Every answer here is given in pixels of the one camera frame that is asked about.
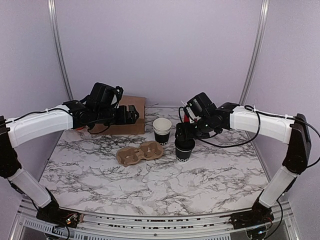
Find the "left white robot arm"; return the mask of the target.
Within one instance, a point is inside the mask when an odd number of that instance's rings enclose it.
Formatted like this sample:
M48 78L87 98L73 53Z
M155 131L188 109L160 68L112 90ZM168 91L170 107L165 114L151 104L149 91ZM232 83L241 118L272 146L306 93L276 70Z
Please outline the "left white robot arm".
M134 105L120 105L123 88L95 83L82 100L66 101L56 107L33 111L17 118L0 118L0 176L37 206L37 218L52 223L77 225L79 213L61 209L53 194L20 163L16 148L31 140L96 124L135 124L139 113Z

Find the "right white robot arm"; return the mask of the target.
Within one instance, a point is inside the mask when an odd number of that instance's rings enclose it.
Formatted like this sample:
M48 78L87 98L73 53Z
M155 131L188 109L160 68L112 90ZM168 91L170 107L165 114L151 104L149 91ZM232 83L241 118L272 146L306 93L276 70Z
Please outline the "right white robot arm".
M175 127L175 146L180 151L191 151L195 141L208 144L211 132L219 135L224 130L235 130L253 134L252 139L243 142L244 145L253 142L259 148L262 141L267 140L267 149L274 145L283 158L251 210L232 215L233 222L260 223L269 216L276 201L310 168L312 142L309 129L312 126L303 114L269 113L232 102L216 106L204 92L187 101L182 110L189 120L181 120Z

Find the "black plastic cup lid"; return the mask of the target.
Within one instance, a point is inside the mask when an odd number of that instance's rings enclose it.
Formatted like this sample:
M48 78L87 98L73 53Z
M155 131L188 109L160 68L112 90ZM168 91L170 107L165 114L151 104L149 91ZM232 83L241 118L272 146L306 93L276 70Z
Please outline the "black plastic cup lid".
M176 139L174 141L175 147L179 149L180 151L192 151L196 145L194 139L188 139L188 140L178 140Z

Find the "single black paper cup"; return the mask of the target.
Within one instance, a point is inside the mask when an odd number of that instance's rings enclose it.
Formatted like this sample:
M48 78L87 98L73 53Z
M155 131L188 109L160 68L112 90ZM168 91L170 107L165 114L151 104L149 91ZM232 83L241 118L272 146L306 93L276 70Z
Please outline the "single black paper cup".
M185 163L190 159L192 151L193 151L192 148L182 149L182 148L179 148L176 146L175 147L175 158L179 162Z

